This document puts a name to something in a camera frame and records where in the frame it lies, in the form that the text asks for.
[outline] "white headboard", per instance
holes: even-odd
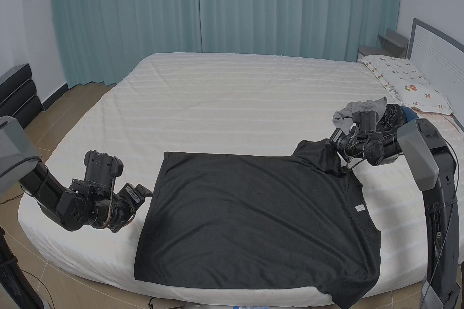
[[[464,125],[464,45],[414,18],[407,57],[449,101]]]

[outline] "floor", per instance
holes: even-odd
[[[41,112],[26,128],[26,134],[36,145],[46,161],[66,133],[79,121],[111,86],[89,83],[77,85],[68,90],[49,109]],[[19,185],[10,188],[0,197],[3,202],[22,193]],[[52,262],[47,261],[27,239],[18,222],[20,199],[0,205],[0,225],[5,229],[5,238],[13,254],[18,258],[20,268],[26,270],[47,286],[53,298],[55,309],[135,309],[148,308],[150,297],[117,289],[67,273]],[[26,275],[32,287],[48,301],[50,296],[44,286],[32,276]],[[461,272],[457,279],[460,285]],[[375,295],[358,301],[353,309],[417,309],[419,306],[421,284]],[[3,309],[14,309],[11,300],[0,287],[0,302]],[[166,309],[182,305],[175,300],[155,299],[153,308]],[[318,307],[319,309],[338,309],[336,305]]]

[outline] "pillow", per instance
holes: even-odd
[[[395,103],[423,112],[451,115],[448,100],[409,59],[366,56],[359,59],[380,80]]]

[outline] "gray towel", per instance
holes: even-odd
[[[379,100],[368,100],[366,102],[348,103],[347,106],[333,114],[332,122],[335,127],[339,127],[345,134],[349,133],[351,125],[353,124],[353,113],[358,111],[376,111],[379,115],[379,119],[383,117],[386,109],[386,97],[380,98]]]

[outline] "bed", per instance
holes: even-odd
[[[421,40],[431,43],[428,48],[434,50],[431,36],[421,32],[411,38],[411,60],[421,58],[417,48]],[[448,49],[441,49],[440,56],[450,55],[455,48],[446,42]],[[440,57],[440,61],[446,63],[446,58]],[[382,84],[360,63],[283,56],[155,54],[142,60],[80,119],[46,164],[68,185],[72,178],[83,178],[84,154],[95,149],[124,162],[116,191],[126,182],[153,189],[165,151],[291,155],[302,139],[328,138],[334,130],[336,110],[351,101],[383,96],[392,103]],[[452,105],[461,104],[454,100]],[[464,164],[464,136],[453,118],[421,116],[438,128]],[[355,174],[364,185],[370,215],[382,232],[380,278],[367,296],[420,281],[427,264],[426,225],[422,195],[405,159],[379,167],[362,163]],[[463,188],[457,196],[464,210]],[[134,222],[114,234],[89,226],[67,232],[47,219],[28,196],[21,200],[18,219],[46,259],[70,273],[128,291],[221,305],[305,307],[332,302],[330,295],[314,287],[218,290],[136,281],[134,260],[148,208],[149,202],[145,202]],[[461,212],[460,262],[464,260],[463,219]]]

